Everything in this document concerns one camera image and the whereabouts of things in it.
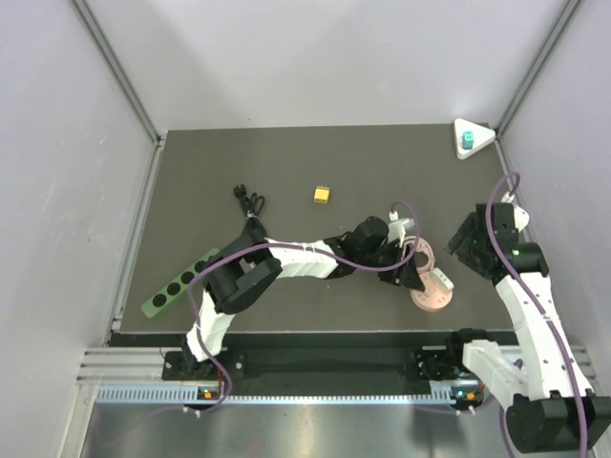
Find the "pink round socket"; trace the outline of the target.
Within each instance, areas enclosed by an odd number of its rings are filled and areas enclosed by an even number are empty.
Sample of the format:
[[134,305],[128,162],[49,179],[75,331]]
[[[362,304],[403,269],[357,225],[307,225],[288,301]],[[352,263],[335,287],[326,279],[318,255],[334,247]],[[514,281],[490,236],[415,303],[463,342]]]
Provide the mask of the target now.
[[431,278],[431,271],[420,272],[420,277],[426,286],[424,292],[411,291],[411,300],[420,309],[427,312],[438,312],[445,308],[453,298],[453,291],[450,294],[443,294],[436,288]]

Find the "white plug adapter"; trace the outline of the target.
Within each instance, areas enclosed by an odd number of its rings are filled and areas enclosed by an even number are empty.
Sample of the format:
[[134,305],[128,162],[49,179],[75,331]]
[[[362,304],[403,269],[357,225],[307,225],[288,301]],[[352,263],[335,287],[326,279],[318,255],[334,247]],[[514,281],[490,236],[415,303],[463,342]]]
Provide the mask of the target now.
[[453,282],[440,268],[433,268],[433,270],[431,271],[431,278],[436,288],[439,289],[443,294],[450,294],[453,291]]

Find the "yellow plug adapter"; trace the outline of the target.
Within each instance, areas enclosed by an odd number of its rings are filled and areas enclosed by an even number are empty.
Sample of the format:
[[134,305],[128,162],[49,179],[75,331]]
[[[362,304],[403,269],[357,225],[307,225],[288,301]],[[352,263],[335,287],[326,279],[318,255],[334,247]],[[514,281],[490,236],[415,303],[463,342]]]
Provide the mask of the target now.
[[331,190],[327,186],[316,186],[313,193],[313,201],[318,204],[328,204]]

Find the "green power strip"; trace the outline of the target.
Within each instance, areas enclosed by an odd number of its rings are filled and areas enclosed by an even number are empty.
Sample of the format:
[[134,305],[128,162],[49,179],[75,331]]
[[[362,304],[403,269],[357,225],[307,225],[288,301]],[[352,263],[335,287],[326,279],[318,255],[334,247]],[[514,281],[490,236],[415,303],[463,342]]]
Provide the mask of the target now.
[[185,267],[174,279],[164,284],[159,291],[142,304],[140,310],[147,319],[157,319],[177,305],[187,293],[187,287],[206,264],[220,252],[213,248],[192,264]]

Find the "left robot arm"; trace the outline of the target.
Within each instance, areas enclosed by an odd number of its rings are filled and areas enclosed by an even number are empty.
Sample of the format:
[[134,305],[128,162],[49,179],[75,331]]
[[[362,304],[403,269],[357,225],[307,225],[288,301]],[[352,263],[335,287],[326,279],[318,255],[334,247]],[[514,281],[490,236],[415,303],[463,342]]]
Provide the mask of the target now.
[[196,378],[216,369],[217,355],[234,317],[251,307],[276,280],[337,280],[367,271],[391,285],[422,291],[415,261],[419,221],[390,213],[390,220],[369,217],[352,231],[313,242],[270,239],[260,227],[242,234],[203,267],[187,286],[202,283],[201,302],[182,345],[183,366]]

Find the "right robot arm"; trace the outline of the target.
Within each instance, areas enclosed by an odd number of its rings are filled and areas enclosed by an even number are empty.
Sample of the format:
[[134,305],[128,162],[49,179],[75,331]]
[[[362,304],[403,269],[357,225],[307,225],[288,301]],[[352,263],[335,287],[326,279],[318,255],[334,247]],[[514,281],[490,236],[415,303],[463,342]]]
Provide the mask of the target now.
[[543,252],[519,238],[527,222],[527,213],[512,203],[478,204],[447,244],[450,254],[494,286],[522,364],[515,365],[488,332],[461,329],[451,335],[446,367],[459,378],[474,374],[489,388],[519,452],[586,456],[610,426],[610,399],[597,395],[579,368]]

